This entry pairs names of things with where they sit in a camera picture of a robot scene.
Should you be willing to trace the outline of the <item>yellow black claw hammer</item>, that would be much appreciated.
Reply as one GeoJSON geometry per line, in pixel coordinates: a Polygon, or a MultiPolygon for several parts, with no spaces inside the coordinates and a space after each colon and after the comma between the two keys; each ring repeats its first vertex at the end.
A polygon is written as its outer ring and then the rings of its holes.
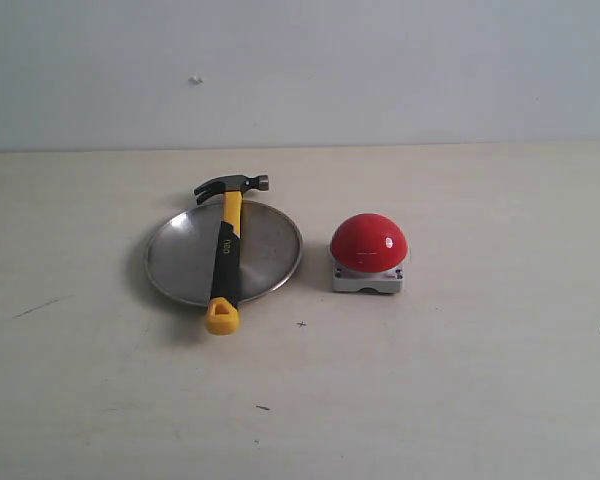
{"type": "Polygon", "coordinates": [[[213,335],[229,335],[240,326],[241,212],[244,194],[250,190],[268,191],[269,177],[228,175],[208,180],[193,190],[198,206],[216,195],[223,196],[223,216],[205,315],[205,327],[213,335]]]}

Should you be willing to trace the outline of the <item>red dome push button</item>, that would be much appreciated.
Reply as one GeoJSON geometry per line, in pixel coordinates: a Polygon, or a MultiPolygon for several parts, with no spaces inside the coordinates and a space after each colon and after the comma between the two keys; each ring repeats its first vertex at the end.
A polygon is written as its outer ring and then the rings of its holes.
{"type": "Polygon", "coordinates": [[[335,230],[329,253],[334,291],[393,295],[403,290],[409,245],[390,218],[377,213],[349,217],[335,230]]]}

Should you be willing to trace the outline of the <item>round steel plate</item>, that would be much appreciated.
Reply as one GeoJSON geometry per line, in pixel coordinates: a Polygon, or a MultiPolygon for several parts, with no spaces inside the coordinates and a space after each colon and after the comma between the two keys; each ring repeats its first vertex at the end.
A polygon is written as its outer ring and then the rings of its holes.
{"type": "MultiPolygon", "coordinates": [[[[182,304],[205,307],[211,284],[221,203],[183,211],[161,226],[144,254],[149,281],[182,304]]],[[[276,208],[250,200],[242,205],[240,275],[242,302],[283,285],[296,271],[303,240],[296,224],[276,208]]]]}

